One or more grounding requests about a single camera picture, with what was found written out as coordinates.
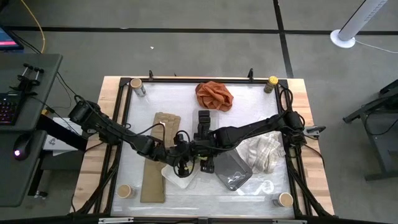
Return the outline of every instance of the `white cloth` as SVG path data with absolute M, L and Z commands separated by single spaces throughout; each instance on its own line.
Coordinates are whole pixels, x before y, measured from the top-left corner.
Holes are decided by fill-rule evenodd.
M 253 138 L 245 139 L 236 147 L 239 156 L 251 167 L 253 174 L 274 171 L 279 157 L 284 156 L 278 151 L 280 132 L 272 131 Z

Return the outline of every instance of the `keyboard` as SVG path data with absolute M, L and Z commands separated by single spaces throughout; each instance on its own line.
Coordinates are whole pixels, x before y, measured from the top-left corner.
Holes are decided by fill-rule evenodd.
M 22 106 L 22 93 L 0 93 L 0 125 L 15 125 Z

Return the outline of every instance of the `orange cloth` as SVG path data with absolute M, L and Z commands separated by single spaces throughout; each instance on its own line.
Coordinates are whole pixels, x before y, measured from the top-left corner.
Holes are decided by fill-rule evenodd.
M 197 99 L 200 106 L 208 109 L 228 111 L 232 107 L 234 97 L 223 83 L 201 83 L 196 88 Z

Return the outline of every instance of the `desk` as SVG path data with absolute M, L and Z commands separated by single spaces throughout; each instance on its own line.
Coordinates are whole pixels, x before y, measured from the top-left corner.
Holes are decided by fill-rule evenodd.
M 120 78 L 121 77 L 104 77 L 101 92 L 99 94 L 98 104 L 101 107 L 102 112 L 110 117 L 112 117 L 113 115 Z M 162 78 L 173 79 L 181 77 L 162 77 Z M 206 77 L 184 77 L 184 78 L 197 79 L 197 78 L 206 78 Z M 220 77 L 217 79 L 222 80 L 222 79 L 231 79 L 231 78 Z M 247 78 L 233 78 L 233 79 L 247 80 Z M 294 94 L 293 109 L 299 112 L 304 117 L 306 126 L 312 126 L 313 119 L 312 119 L 310 104 L 308 102 L 307 91 L 305 89 L 304 80 L 288 79 L 287 82 L 289 84 L 289 89 L 292 90 Z M 127 95 L 127 88 L 124 89 L 122 102 L 125 101 L 126 95 Z M 121 108 L 119 110 L 119 116 L 118 116 L 119 123 L 121 122 L 122 119 L 122 113 L 124 109 L 123 107 L 124 103 L 121 103 Z M 307 139 L 307 141 L 309 146 L 319 151 L 319 145 L 316 140 Z M 99 143 L 98 137 L 93 136 L 93 138 L 89 139 L 87 147 L 94 146 L 95 144 L 98 143 Z M 85 154 L 83 163 L 81 165 L 78 183 L 76 185 L 75 196 L 73 198 L 73 203 L 76 209 L 81 208 L 81 206 L 88 200 L 88 198 L 93 193 L 94 189 L 97 187 L 98 182 L 100 181 L 105 149 L 106 146 L 103 144 L 101 146 L 93 148 L 92 150 L 88 151 Z M 115 150 L 113 149 L 110 161 L 113 161 L 114 151 Z M 328 183 L 326 180 L 325 170 L 323 168 L 321 158 L 317 154 L 312 152 L 310 149 L 303 147 L 302 160 L 305 169 L 305 176 L 308 188 L 311 190 L 312 194 L 314 194 L 317 200 L 322 204 L 323 208 L 327 212 L 333 214 L 334 213 L 333 206 L 331 204 Z M 303 213 L 305 213 L 301 190 L 299 189 L 298 186 L 296 186 L 296 188 L 297 188 L 297 195 L 298 195 L 298 202 L 300 205 L 300 209 Z M 108 190 L 109 190 L 108 188 L 105 188 L 104 190 L 103 199 L 101 203 L 101 211 L 106 206 Z
M 23 64 L 29 63 L 44 69 L 44 73 L 39 77 L 40 85 L 34 86 L 32 91 L 37 93 L 37 99 L 45 102 L 61 60 L 61 55 L 53 54 L 0 54 L 0 93 L 7 93 L 11 90 L 9 86 L 19 84 L 17 75 L 24 71 Z M 26 76 L 33 79 L 35 72 L 26 73 Z M 27 98 L 16 124 L 0 126 L 0 207 L 19 206 L 29 186 L 46 135 L 45 131 L 34 131 L 44 107 L 40 101 Z M 23 161 L 17 161 L 12 155 L 12 148 L 15 140 L 24 132 L 33 132 L 30 155 Z

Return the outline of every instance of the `computer mouse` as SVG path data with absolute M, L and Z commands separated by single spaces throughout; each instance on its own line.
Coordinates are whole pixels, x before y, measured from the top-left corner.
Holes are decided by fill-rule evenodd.
M 18 161 L 23 161 L 28 158 L 30 153 L 30 140 L 32 139 L 31 133 L 21 134 L 14 144 L 12 151 L 14 158 Z

